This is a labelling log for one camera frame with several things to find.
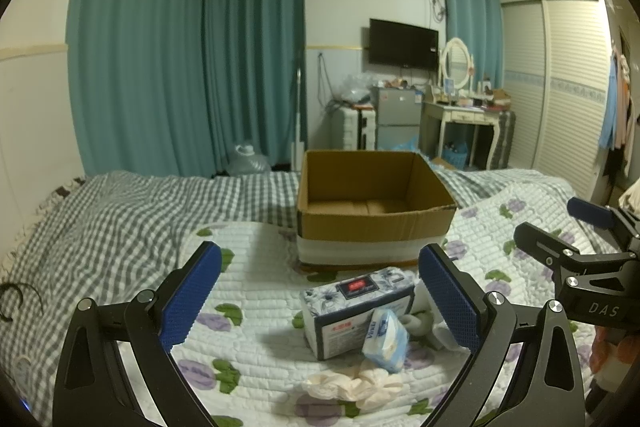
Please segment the blue plastic basket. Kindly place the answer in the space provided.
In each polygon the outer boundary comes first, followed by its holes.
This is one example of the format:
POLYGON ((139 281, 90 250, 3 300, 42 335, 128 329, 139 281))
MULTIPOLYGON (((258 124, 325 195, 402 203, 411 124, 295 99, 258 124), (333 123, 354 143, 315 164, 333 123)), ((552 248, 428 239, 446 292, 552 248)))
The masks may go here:
POLYGON ((442 159, 458 170, 465 168, 468 155, 469 147, 465 142, 449 142, 442 149, 442 159))

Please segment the large floral tissue pack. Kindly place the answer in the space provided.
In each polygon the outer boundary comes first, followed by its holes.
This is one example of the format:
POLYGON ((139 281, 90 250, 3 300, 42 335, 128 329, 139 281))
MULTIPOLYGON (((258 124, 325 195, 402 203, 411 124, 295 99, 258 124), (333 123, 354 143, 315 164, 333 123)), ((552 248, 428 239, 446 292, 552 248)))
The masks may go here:
POLYGON ((375 309, 407 314, 416 276, 389 267, 347 280, 307 288, 299 293, 304 331, 319 361, 360 350, 375 309))

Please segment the white oval vanity mirror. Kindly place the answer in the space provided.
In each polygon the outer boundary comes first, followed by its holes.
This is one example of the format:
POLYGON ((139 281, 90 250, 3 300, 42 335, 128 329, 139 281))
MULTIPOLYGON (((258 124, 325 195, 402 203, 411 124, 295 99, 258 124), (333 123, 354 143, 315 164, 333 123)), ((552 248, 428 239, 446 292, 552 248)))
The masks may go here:
POLYGON ((462 39, 451 38, 439 55, 439 86, 461 90, 470 87, 474 74, 471 52, 462 39))

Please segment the small blue tissue pack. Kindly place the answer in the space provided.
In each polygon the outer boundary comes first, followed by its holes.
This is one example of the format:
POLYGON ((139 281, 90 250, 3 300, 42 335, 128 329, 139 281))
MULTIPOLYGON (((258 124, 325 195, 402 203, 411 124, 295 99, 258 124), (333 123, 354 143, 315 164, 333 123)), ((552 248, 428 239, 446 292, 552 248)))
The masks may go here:
POLYGON ((362 354, 388 373, 399 373, 404 368, 408 351, 409 334, 396 313, 378 308, 371 315, 362 354))

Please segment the white cloth bag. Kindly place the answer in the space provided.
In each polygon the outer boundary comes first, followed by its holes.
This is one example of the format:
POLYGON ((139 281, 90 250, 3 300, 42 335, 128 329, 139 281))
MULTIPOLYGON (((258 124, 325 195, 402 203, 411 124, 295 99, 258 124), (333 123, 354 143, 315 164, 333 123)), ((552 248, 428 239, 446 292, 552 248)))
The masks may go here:
POLYGON ((348 369, 311 375, 300 387, 319 400, 341 400, 363 411, 375 411, 398 397, 402 380, 398 374, 364 361, 348 369))

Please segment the white socks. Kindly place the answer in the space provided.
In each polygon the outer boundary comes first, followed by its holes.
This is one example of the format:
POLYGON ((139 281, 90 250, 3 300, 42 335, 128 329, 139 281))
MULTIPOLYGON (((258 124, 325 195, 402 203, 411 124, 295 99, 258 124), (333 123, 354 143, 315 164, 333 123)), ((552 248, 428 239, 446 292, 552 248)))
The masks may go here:
POLYGON ((435 350, 469 353, 468 348, 460 346, 454 339, 422 280, 417 280, 414 285, 411 310, 401 315, 399 321, 411 337, 424 340, 435 350))

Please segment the large teal curtain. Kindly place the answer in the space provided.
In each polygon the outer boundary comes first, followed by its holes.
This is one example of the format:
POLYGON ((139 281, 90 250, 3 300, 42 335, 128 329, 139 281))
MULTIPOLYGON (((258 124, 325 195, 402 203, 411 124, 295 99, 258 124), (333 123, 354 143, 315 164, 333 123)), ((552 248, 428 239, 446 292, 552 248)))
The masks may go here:
POLYGON ((210 176, 243 143, 287 164, 304 40, 304 0, 70 0, 85 172, 210 176))

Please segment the white sliding wardrobe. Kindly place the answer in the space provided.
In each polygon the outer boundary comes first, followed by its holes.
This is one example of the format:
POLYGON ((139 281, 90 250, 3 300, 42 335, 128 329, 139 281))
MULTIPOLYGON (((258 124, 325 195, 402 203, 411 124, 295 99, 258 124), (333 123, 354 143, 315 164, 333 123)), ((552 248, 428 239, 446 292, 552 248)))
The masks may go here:
POLYGON ((590 199, 604 166, 605 0, 506 0, 502 22, 503 88, 515 116, 509 165, 563 178, 590 199))

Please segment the brown cardboard box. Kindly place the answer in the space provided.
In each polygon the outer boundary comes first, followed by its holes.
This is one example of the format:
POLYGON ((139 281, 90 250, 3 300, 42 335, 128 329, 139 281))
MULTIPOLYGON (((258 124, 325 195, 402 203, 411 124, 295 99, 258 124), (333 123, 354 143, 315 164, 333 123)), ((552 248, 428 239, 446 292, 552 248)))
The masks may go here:
POLYGON ((458 205, 418 153, 310 150, 297 195, 298 259, 320 269, 410 267, 458 205))

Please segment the white flat mop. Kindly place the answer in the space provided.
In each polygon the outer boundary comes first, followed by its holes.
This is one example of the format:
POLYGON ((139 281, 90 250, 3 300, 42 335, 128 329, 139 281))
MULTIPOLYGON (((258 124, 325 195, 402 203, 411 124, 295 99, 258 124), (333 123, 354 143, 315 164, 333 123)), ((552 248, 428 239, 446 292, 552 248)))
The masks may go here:
POLYGON ((301 48, 297 54, 295 62, 295 79, 293 91, 293 139, 291 143, 291 168, 295 172, 299 172, 303 166, 303 158, 305 152, 305 142, 303 140, 303 94, 304 87, 304 66, 305 66, 305 49, 301 48))

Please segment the black wall television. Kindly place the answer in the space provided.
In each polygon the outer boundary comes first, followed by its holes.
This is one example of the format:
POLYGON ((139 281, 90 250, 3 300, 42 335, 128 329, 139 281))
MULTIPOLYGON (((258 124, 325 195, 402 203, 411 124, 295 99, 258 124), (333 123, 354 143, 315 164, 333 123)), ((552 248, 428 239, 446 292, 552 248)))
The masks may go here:
POLYGON ((435 72, 439 61, 438 38, 434 29, 371 18, 369 62, 435 72))

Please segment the white suitcase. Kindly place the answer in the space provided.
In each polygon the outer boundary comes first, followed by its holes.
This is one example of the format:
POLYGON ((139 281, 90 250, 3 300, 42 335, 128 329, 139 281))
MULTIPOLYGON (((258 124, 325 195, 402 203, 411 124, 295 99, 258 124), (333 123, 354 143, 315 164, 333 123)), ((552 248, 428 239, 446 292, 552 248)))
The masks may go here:
POLYGON ((341 107, 331 116, 333 150, 375 150, 376 113, 372 106, 341 107))

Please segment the box of blue bags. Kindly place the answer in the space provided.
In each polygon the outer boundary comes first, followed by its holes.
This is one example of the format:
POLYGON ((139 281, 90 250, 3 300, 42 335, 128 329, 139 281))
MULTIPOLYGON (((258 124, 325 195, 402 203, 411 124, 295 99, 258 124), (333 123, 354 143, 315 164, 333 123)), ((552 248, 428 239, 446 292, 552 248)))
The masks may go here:
POLYGON ((457 171, 457 168, 454 165, 451 165, 450 162, 442 159, 440 157, 430 157, 420 150, 419 147, 419 138, 414 136, 409 141, 400 143, 398 145, 393 145, 390 150, 392 152, 411 152, 419 154, 423 159, 425 159, 431 166, 438 166, 440 168, 444 168, 447 170, 457 171))

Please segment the hanging clothes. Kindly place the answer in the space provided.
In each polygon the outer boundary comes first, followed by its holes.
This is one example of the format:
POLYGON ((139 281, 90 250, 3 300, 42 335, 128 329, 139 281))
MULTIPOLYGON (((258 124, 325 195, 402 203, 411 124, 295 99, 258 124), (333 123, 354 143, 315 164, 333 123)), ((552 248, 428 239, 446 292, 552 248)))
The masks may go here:
POLYGON ((632 97, 631 70, 626 55, 612 42, 608 90, 599 147, 608 151, 605 174, 629 176, 634 153, 637 112, 632 97))

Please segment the clear plastic bag pile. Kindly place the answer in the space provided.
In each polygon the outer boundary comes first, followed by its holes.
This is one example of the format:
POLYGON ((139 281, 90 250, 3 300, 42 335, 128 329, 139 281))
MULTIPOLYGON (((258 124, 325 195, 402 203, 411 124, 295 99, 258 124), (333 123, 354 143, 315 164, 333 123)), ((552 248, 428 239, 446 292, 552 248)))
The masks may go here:
POLYGON ((374 85, 375 78, 365 72, 357 75, 348 75, 343 81, 340 91, 338 91, 338 99, 347 104, 367 102, 374 85))

